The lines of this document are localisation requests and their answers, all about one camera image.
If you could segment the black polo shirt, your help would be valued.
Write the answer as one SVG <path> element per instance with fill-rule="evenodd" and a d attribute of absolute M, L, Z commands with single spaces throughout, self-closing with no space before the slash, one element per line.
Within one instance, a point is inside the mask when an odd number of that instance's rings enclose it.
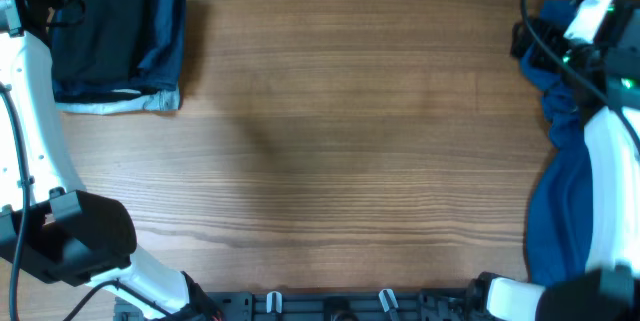
<path fill-rule="evenodd" d="M 128 79 L 138 62 L 150 0 L 81 1 L 82 23 L 53 31 L 53 78 L 63 84 Z"/>

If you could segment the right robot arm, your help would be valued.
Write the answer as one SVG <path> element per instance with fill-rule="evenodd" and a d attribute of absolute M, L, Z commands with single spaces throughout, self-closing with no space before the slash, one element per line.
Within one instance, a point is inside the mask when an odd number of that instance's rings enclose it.
<path fill-rule="evenodd" d="M 639 18 L 606 14 L 596 30 L 526 18 L 522 62 L 551 64 L 554 115 L 573 87 L 582 129 L 560 143 L 529 208 L 531 282 L 493 277 L 480 310 L 497 320 L 636 320 L 639 317 Z"/>

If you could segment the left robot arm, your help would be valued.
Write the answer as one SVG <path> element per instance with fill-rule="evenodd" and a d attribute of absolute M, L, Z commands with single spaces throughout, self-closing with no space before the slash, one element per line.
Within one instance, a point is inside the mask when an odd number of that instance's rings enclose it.
<path fill-rule="evenodd" d="M 148 320 L 219 320 L 185 272 L 137 241 L 124 205 L 90 193 L 61 111 L 179 101 L 186 0 L 1 0 L 1 255 L 18 318 L 21 273 L 101 290 Z"/>

